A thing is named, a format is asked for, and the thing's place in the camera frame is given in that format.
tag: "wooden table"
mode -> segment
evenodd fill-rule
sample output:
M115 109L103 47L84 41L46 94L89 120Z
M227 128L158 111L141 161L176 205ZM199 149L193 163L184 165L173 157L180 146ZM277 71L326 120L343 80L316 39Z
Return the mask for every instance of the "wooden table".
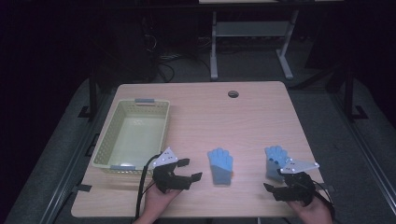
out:
M231 98L229 91L239 96ZM264 148L280 145L289 156L314 161L287 90L281 82L209 82L121 85L104 128L118 100L169 100L170 123L166 145L190 165L177 175L203 172L163 213L163 217L289 217L292 211L264 189ZM215 187L206 152L223 147L233 156L230 187ZM322 182L319 170L308 172ZM89 165L72 208L75 217L133 217L139 177L106 174Z

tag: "plastic basket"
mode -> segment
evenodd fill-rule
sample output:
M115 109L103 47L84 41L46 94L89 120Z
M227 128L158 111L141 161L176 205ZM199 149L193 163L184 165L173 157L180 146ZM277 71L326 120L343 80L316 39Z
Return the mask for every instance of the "plastic basket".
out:
M119 101L92 165L108 173L141 174L148 160L164 150L169 107L165 100Z

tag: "forearm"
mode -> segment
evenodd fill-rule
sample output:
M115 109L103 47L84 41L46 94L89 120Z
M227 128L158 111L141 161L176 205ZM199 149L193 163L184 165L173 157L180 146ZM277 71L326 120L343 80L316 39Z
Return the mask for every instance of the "forearm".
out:
M143 213L140 218L134 221L134 224L152 224L159 217L156 214Z

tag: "blue rubber glove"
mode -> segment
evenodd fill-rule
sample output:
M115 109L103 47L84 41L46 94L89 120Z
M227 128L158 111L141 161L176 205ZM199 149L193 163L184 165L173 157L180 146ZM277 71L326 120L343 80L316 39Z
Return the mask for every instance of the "blue rubber glove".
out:
M213 183L215 185L231 185L233 173L233 157L228 150L221 147L207 152L212 170Z
M283 182L283 176L277 173L277 169L285 167L286 162L290 159L288 151L280 146L266 147L265 155L267 156L267 173L265 175L278 182Z

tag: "hand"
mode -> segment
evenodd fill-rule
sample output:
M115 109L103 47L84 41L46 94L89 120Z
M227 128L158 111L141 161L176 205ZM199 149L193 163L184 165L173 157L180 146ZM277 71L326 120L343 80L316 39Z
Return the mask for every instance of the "hand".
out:
M317 197L314 197L312 203L307 206L304 206L303 202L287 202L287 204L304 224L332 224L329 208Z
M153 223L180 192L180 189L169 189L166 193L162 193L151 180L146 191L145 209L134 224Z

